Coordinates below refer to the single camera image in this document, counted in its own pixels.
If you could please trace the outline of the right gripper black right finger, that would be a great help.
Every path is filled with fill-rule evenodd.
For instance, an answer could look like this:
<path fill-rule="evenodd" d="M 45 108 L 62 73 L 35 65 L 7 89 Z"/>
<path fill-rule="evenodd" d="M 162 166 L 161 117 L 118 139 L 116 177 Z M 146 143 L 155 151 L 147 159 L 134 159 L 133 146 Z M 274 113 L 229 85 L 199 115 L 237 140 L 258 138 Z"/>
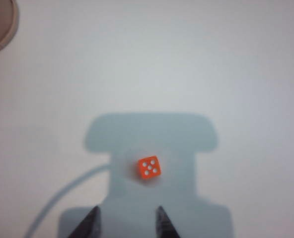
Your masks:
<path fill-rule="evenodd" d="M 155 231 L 157 238 L 180 238 L 180 235 L 162 206 L 159 206 L 156 210 Z"/>

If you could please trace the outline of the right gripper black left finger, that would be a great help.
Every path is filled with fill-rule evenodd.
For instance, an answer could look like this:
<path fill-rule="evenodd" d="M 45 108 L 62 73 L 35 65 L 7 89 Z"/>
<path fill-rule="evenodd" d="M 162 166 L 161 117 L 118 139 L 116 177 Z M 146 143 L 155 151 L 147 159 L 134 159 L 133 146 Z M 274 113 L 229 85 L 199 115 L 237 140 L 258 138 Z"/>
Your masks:
<path fill-rule="evenodd" d="M 95 206 L 77 225 L 68 238 L 99 238 L 101 236 L 101 209 Z"/>

